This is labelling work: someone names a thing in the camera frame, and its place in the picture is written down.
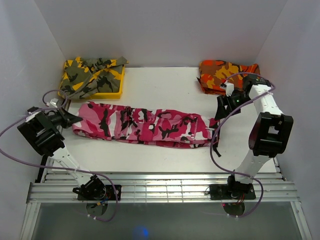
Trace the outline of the pink camouflage trousers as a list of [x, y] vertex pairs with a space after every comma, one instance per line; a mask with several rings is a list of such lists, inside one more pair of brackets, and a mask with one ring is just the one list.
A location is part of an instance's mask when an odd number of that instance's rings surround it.
[[77, 116], [83, 119], [72, 126], [78, 136], [178, 149], [212, 146], [218, 152], [219, 136], [214, 133], [219, 121], [197, 113], [89, 101], [81, 105]]

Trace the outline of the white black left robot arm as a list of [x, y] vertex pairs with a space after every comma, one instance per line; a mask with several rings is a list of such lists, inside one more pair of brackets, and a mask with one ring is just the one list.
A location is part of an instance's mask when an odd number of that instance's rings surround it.
[[106, 196], [107, 190], [99, 177], [82, 168], [68, 151], [58, 127], [67, 129], [83, 119], [64, 109], [55, 109], [45, 112], [38, 107], [27, 110], [30, 114], [26, 121], [17, 129], [41, 156], [47, 156], [58, 162], [61, 167], [75, 179], [77, 187], [73, 192], [86, 200], [101, 200]]

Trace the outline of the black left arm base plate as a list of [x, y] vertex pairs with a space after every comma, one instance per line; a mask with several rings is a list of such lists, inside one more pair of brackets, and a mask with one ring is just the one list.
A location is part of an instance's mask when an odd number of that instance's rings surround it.
[[77, 195], [78, 201], [115, 201], [116, 198], [120, 201], [121, 200], [121, 194], [122, 194], [122, 185], [115, 184], [115, 190], [116, 194], [114, 193], [113, 187], [111, 184], [105, 185], [105, 187], [102, 188], [102, 190], [96, 191], [93, 193], [93, 195], [89, 197], [84, 197], [80, 194]]

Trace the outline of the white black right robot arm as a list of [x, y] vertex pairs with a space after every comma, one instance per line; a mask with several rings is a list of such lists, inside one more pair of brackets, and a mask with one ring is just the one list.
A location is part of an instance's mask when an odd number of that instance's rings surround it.
[[226, 184], [209, 187], [210, 199], [254, 200], [255, 176], [266, 162], [285, 151], [294, 120], [278, 107], [272, 94], [275, 86], [258, 74], [247, 74], [240, 90], [228, 79], [223, 80], [220, 88], [225, 90], [225, 95], [217, 98], [216, 120], [224, 124], [248, 104], [254, 104], [257, 119], [248, 138], [249, 150], [245, 158], [238, 168], [230, 172]]

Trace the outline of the orange camouflage folded trousers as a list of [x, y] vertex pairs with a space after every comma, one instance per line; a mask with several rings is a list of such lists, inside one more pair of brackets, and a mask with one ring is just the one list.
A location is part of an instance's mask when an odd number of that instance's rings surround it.
[[220, 85], [227, 81], [234, 84], [236, 90], [243, 89], [243, 79], [248, 73], [260, 74], [258, 64], [241, 65], [223, 60], [204, 60], [199, 63], [197, 81], [203, 93], [208, 95], [225, 95]]

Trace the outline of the aluminium rail frame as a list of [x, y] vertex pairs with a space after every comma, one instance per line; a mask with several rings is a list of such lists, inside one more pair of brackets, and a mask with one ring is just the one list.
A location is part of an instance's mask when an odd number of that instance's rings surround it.
[[[144, 149], [130, 145], [132, 159], [141, 166], [145, 163], [143, 154], [152, 157], [153, 163], [168, 163], [169, 169], [148, 172], [144, 168], [138, 171], [111, 171], [103, 169], [109, 180], [122, 186], [122, 203], [201, 203], [209, 201], [204, 192], [210, 184], [222, 184], [227, 181], [229, 171], [238, 166], [247, 153], [245, 143], [238, 143], [226, 151], [219, 165], [204, 164], [204, 170], [194, 168], [197, 163], [204, 163], [210, 153], [201, 149], [178, 150], [176, 148]], [[181, 170], [186, 164], [192, 171]], [[301, 238], [310, 240], [310, 233], [301, 199], [295, 184], [284, 179], [279, 162], [271, 159], [257, 174], [254, 184], [257, 194], [263, 194], [262, 202], [289, 202], [293, 210]], [[30, 240], [35, 232], [41, 204], [43, 203], [76, 203], [77, 199], [71, 189], [76, 182], [63, 169], [49, 169], [43, 172], [39, 183], [31, 184], [24, 222], [20, 238]]]

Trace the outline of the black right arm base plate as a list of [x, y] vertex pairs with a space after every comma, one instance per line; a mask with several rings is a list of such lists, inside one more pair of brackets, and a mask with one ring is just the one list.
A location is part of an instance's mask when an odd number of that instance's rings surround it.
[[230, 186], [227, 184], [210, 184], [209, 195], [211, 200], [255, 200], [256, 194], [252, 184]]

